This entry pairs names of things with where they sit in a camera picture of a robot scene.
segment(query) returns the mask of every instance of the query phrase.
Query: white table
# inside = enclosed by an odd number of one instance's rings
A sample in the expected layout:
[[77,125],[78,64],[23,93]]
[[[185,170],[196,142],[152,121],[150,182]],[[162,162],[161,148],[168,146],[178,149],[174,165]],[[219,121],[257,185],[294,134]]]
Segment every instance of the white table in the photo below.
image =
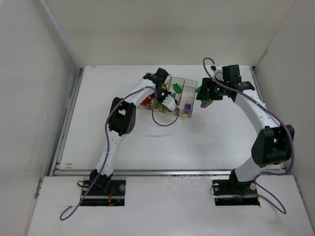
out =
[[[146,72],[161,67],[172,76],[206,77],[199,65],[87,66],[79,88],[60,170],[92,170],[105,143],[104,123],[114,97],[126,96]],[[249,66],[243,81],[254,85]],[[170,127],[157,126],[151,111],[137,109],[136,126],[122,144],[115,170],[232,170],[251,155],[256,132],[243,111],[225,97],[207,109],[195,101],[192,118]],[[160,123],[175,117],[155,113]]]
[[258,179],[287,215],[265,200],[261,206],[215,206],[210,177],[127,177],[125,206],[81,206],[61,222],[63,210],[79,200],[76,182],[82,179],[45,177],[28,236],[314,235],[293,176]]

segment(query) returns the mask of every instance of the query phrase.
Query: white wall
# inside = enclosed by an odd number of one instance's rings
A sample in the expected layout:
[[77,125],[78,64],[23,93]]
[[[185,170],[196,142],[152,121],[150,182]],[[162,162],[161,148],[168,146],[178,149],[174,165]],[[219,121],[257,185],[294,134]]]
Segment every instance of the white wall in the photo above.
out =
[[297,0],[255,74],[268,108],[295,128],[297,176],[315,227],[315,1]]
[[47,0],[81,65],[257,65],[294,0]]
[[32,0],[0,0],[0,235],[21,236],[69,79]]

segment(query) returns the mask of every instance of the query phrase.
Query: red object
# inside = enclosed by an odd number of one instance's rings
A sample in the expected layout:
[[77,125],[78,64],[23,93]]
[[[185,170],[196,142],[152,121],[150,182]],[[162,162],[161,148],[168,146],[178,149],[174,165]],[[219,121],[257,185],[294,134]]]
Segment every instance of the red object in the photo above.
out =
[[142,105],[147,105],[150,101],[151,101],[151,98],[150,98],[150,97],[146,97],[146,98],[141,102],[141,104],[142,104]]

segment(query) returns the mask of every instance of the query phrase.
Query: cable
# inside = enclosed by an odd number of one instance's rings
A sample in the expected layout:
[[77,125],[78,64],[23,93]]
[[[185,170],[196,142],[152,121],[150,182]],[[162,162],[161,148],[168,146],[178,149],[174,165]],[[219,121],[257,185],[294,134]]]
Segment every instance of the cable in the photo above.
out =
[[[90,184],[89,188],[85,191],[85,193],[83,194],[82,198],[80,199],[80,201],[78,202],[78,204],[75,206],[74,210],[68,215],[66,216],[65,218],[63,218],[63,215],[70,209],[72,208],[73,206],[69,206],[67,207],[60,215],[59,219],[61,221],[64,221],[64,220],[67,220],[70,216],[72,216],[74,214],[74,212],[78,209],[78,207],[81,205],[81,203],[83,202],[84,198],[87,196],[87,194],[89,193],[89,191],[91,190],[91,188],[93,187],[93,185],[95,184],[95,182],[97,181],[97,179],[99,178],[100,176],[100,173],[103,171],[104,167],[105,167],[105,163],[107,161],[107,157],[108,157],[108,153],[109,153],[109,136],[108,136],[108,131],[107,131],[107,125],[108,125],[108,122],[109,122],[109,119],[111,118],[111,116],[113,115],[113,113],[116,111],[116,109],[129,97],[141,92],[142,90],[145,90],[145,89],[152,89],[155,93],[155,102],[157,100],[157,97],[158,97],[158,93],[156,91],[156,89],[152,86],[145,86],[143,87],[142,89],[139,89],[135,92],[132,92],[130,94],[128,94],[126,97],[122,98],[119,103],[117,103],[117,105],[110,111],[107,119],[106,119],[106,122],[105,122],[105,136],[106,136],[106,141],[107,141],[107,152],[106,152],[106,156],[105,156],[105,159],[104,159],[104,162],[103,162],[103,165],[102,167],[100,168],[99,172],[97,173],[95,179],[92,181],[92,183]],[[170,123],[170,124],[160,124],[158,123],[155,118],[154,118],[154,111],[152,110],[152,118],[153,118],[153,121],[157,124],[157,125],[160,125],[160,126],[170,126],[172,124],[175,123],[175,121],[178,119],[178,116],[179,116],[179,109],[178,109],[178,112],[177,112],[177,117],[176,119]]]
[[[288,130],[288,128],[286,127],[286,125],[282,122],[282,120],[277,116],[275,115],[274,113],[270,112],[267,108],[263,107],[261,104],[257,103],[257,101],[255,99],[253,99],[252,97],[248,96],[247,94],[241,92],[241,91],[238,91],[234,88],[230,88],[228,86],[225,86],[223,85],[222,83],[220,83],[219,81],[217,81],[215,78],[213,78],[213,76],[211,76],[211,74],[209,73],[209,71],[207,70],[207,67],[206,67],[206,60],[210,60],[212,61],[213,64],[215,64],[215,61],[212,59],[212,58],[204,58],[203,61],[202,61],[202,64],[203,64],[203,68],[205,70],[205,72],[207,73],[207,75],[210,77],[210,79],[215,82],[217,85],[221,86],[222,88],[224,89],[227,89],[227,90],[230,90],[230,91],[233,91],[233,92],[236,92],[236,93],[239,93],[243,96],[245,96],[249,101],[253,102],[254,104],[256,104],[260,109],[262,109],[264,112],[268,113],[269,115],[271,115],[273,118],[275,118],[279,124],[284,128],[285,132],[286,132],[286,135],[289,139],[289,143],[290,143],[290,148],[291,148],[291,163],[290,163],[290,166],[289,168],[284,172],[284,173],[274,173],[274,172],[263,172],[264,174],[269,174],[269,175],[275,175],[275,176],[284,176],[284,175],[287,175],[291,172],[293,166],[294,166],[294,145],[293,145],[293,140],[292,140],[292,137],[291,137],[291,134]],[[242,196],[236,196],[236,197],[232,197],[232,198],[225,198],[225,199],[236,199],[236,198],[244,198],[244,197],[247,197],[247,196],[258,196],[258,197],[261,197],[263,199],[265,199],[267,202],[269,202],[271,205],[273,205],[277,210],[279,210],[282,214],[286,214],[286,210],[283,206],[283,204],[280,202],[280,200],[275,196],[273,195],[270,191],[268,191],[267,189],[265,189],[264,187],[262,187],[260,184],[258,184],[256,182],[257,178],[259,177],[260,175],[257,175],[254,179],[254,183],[259,186],[261,189],[265,190],[267,193],[269,193],[280,205],[281,207],[283,208],[283,211],[278,208],[275,204],[273,204],[269,199],[267,199],[266,197],[264,196],[261,196],[259,194],[247,194],[247,195],[242,195]]]

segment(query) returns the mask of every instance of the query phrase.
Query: purple object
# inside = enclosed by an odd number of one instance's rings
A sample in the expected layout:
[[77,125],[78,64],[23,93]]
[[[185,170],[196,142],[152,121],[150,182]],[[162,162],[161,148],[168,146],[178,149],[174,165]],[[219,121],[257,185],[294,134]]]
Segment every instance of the purple object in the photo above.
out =
[[191,104],[190,103],[185,103],[185,113],[190,114],[191,113]]

